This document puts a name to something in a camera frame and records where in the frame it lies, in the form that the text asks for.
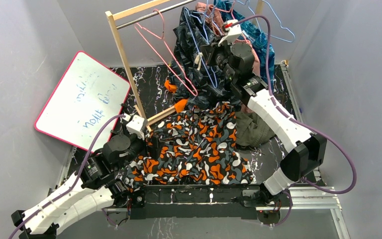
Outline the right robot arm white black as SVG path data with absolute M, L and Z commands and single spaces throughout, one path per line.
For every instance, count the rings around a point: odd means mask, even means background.
M 323 163 L 327 140 L 294 123 L 292 115 L 274 103 L 266 82 L 253 73 L 254 55 L 248 44 L 214 42 L 200 46 L 200 51 L 205 63 L 224 73 L 225 85 L 264 120 L 287 151 L 279 168 L 260 184 L 259 190 L 242 196 L 244 201 L 273 206 L 282 191 Z

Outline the orange camouflage shorts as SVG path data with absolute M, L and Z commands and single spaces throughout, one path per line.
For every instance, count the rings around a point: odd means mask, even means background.
M 160 121 L 146 136 L 156 153 L 139 155 L 116 176 L 128 191 L 149 184 L 235 185 L 253 182 L 247 159 L 236 151 L 236 112 L 229 102 L 193 107 Z

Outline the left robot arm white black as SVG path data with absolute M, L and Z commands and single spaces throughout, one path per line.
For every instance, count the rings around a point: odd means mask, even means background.
M 28 210 L 11 215 L 20 239 L 54 239 L 64 229 L 102 209 L 130 208 L 140 193 L 129 193 L 116 174 L 146 150 L 145 138 L 115 133 L 103 147 L 87 152 L 63 185 Z

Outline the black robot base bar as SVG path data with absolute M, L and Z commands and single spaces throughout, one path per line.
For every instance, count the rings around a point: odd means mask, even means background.
M 149 185 L 132 195 L 131 219 L 241 218 L 280 221 L 280 198 L 259 185 Z

